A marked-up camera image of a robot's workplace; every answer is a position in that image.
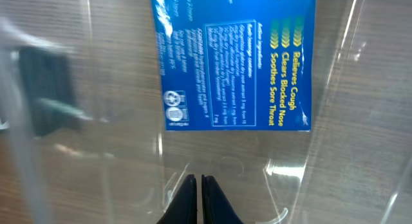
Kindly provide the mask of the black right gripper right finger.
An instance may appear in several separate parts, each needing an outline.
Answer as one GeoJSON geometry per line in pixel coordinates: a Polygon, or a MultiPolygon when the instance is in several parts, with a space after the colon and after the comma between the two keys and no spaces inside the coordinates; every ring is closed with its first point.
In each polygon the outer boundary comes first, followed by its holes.
{"type": "Polygon", "coordinates": [[[201,176],[204,224],[243,224],[213,176],[201,176]]]}

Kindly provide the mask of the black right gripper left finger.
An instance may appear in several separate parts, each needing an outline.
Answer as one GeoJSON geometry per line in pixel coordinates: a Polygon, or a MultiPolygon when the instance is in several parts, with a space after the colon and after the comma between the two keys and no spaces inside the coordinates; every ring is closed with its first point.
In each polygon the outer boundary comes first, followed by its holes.
{"type": "Polygon", "coordinates": [[[165,214],[156,224],[197,224],[197,183],[193,174],[185,177],[165,214]]]}

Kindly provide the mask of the blue lozenge box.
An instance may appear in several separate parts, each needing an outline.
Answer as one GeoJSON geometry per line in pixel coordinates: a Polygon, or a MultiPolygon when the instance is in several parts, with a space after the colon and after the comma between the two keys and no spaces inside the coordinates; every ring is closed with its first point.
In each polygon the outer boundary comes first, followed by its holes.
{"type": "Polygon", "coordinates": [[[317,0],[151,0],[168,131],[309,131],[317,0]]]}

